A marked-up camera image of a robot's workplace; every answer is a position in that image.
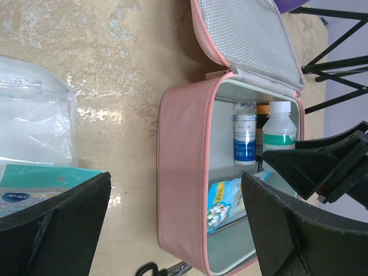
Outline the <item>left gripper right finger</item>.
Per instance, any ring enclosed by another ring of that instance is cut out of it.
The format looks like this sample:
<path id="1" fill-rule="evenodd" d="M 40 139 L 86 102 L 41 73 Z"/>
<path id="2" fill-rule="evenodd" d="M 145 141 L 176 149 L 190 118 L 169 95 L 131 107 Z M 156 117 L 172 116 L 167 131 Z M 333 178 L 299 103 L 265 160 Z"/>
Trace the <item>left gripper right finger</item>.
<path id="1" fill-rule="evenodd" d="M 248 173 L 241 189 L 262 275 L 367 275 L 367 223 L 321 210 Z"/>

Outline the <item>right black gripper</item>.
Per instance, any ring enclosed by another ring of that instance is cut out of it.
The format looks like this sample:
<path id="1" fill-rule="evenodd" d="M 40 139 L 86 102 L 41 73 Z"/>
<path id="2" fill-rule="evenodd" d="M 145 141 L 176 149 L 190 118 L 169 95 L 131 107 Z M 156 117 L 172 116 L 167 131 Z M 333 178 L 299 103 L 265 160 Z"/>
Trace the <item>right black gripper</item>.
<path id="1" fill-rule="evenodd" d="M 367 122 L 323 139 L 296 142 L 295 149 L 268 150 L 263 162 L 307 200 L 323 203 L 343 195 L 367 209 Z"/>

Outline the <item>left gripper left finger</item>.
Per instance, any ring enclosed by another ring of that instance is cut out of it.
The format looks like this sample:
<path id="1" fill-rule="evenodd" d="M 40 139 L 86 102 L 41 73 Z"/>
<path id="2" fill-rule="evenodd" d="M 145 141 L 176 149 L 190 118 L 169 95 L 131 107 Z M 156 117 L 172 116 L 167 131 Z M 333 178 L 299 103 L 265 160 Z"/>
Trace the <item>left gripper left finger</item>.
<path id="1" fill-rule="evenodd" d="M 101 173 L 1 218 L 1 275 L 88 275 L 110 193 Z"/>

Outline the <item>white green bottle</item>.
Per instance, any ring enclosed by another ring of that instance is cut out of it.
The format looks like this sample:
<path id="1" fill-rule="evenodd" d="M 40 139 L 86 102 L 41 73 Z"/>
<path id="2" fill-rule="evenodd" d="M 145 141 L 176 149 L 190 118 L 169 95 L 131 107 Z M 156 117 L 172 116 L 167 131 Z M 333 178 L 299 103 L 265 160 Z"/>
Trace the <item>white green bottle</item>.
<path id="1" fill-rule="evenodd" d="M 291 102 L 270 102 L 270 118 L 263 126 L 263 152 L 292 150 L 296 145 L 297 127 L 290 118 Z"/>

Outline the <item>teal topped zip bag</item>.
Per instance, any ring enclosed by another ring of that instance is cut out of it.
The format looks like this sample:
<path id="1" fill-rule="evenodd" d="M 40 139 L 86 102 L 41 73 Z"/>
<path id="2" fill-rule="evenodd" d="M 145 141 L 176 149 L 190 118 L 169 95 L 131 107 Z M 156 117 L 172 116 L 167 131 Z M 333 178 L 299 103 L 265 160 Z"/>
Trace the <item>teal topped zip bag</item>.
<path id="1" fill-rule="evenodd" d="M 1 217 L 58 196 L 101 173 L 76 167 L 1 166 Z"/>

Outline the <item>brown medicine bottle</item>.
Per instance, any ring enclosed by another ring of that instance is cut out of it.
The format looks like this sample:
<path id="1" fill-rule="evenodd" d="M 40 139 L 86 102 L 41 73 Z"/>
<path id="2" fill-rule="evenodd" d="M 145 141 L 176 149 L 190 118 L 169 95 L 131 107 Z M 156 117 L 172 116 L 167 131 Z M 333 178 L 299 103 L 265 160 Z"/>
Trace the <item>brown medicine bottle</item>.
<path id="1" fill-rule="evenodd" d="M 262 160 L 263 152 L 263 127 L 270 117 L 269 105 L 262 104 L 256 106 L 256 161 Z"/>

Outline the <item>large blue packet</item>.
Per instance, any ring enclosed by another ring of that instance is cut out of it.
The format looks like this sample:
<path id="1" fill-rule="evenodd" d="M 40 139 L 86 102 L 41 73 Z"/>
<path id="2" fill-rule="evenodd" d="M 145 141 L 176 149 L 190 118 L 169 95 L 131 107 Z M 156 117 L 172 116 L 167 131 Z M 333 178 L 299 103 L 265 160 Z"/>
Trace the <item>large blue packet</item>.
<path id="1" fill-rule="evenodd" d="M 210 235 L 228 224 L 247 217 L 242 194 L 242 175 L 249 173 L 269 182 L 275 172 L 245 170 L 237 167 L 209 171 L 206 211 L 207 234 Z"/>

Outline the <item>white blue small bottle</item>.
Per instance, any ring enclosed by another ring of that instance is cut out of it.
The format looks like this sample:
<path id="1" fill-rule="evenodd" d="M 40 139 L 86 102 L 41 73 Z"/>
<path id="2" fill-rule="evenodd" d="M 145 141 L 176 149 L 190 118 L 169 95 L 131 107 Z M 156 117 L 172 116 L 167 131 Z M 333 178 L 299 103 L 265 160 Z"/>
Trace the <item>white blue small bottle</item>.
<path id="1" fill-rule="evenodd" d="M 236 164 L 251 166 L 256 159 L 256 102 L 234 104 L 233 146 Z"/>

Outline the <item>black handled scissors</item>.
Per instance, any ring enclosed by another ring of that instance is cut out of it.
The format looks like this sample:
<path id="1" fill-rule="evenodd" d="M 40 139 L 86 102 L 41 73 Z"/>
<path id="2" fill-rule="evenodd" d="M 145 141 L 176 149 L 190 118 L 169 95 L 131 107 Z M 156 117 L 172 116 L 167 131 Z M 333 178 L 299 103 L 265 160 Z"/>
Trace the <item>black handled scissors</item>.
<path id="1" fill-rule="evenodd" d="M 192 269 L 185 262 L 178 263 L 168 269 L 159 269 L 158 265 L 154 262 L 149 262 L 141 266 L 135 276 L 144 276 L 144 275 L 152 275 L 152 276 L 181 276 L 185 275 L 188 271 Z"/>

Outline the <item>pink medicine kit case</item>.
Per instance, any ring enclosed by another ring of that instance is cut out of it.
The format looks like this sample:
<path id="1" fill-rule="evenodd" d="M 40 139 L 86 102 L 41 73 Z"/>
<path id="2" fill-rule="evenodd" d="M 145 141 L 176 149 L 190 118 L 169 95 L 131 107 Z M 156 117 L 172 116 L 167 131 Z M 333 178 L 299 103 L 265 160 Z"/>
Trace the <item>pink medicine kit case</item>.
<path id="1" fill-rule="evenodd" d="M 256 263 L 248 218 L 208 235 L 209 171 L 245 170 L 234 160 L 234 104 L 291 102 L 297 140 L 304 137 L 305 83 L 273 1 L 192 1 L 195 35 L 225 66 L 207 80 L 166 91 L 157 145 L 158 240 L 168 253 L 206 275 L 235 275 Z"/>

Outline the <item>white gauze packet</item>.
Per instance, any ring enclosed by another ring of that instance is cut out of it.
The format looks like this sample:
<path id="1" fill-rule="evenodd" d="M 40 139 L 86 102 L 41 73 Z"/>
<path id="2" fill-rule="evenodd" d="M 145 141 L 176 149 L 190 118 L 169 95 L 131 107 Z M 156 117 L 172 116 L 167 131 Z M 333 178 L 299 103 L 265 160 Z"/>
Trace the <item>white gauze packet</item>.
<path id="1" fill-rule="evenodd" d="M 76 167 L 77 92 L 35 64 L 1 57 L 1 164 Z"/>

